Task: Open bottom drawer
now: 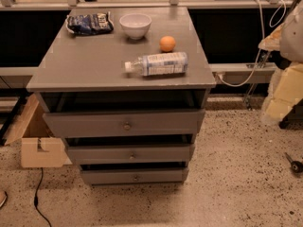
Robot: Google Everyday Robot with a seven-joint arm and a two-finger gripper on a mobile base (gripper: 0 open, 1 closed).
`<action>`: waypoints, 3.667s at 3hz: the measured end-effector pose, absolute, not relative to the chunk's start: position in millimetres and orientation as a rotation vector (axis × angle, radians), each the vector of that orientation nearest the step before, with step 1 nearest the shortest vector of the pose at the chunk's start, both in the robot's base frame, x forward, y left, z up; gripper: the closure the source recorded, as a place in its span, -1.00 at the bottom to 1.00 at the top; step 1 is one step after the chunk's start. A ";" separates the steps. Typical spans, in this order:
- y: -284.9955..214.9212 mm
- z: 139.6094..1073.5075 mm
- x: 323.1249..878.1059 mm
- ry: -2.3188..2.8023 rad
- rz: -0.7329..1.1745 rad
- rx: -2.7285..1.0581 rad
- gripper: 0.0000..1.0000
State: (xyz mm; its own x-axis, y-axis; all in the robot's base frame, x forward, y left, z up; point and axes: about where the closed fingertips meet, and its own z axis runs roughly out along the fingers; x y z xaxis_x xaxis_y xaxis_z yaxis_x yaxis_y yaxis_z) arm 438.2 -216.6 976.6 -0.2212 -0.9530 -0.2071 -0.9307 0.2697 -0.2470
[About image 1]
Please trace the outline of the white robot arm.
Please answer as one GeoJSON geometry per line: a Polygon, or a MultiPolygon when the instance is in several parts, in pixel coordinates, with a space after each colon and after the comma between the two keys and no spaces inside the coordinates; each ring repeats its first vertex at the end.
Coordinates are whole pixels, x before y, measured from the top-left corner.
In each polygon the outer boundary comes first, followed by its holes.
{"type": "Polygon", "coordinates": [[[272,75],[269,95],[261,108],[261,121],[265,125],[275,125],[303,99],[303,1],[258,47],[277,51],[290,62],[286,69],[277,69],[272,75]]]}

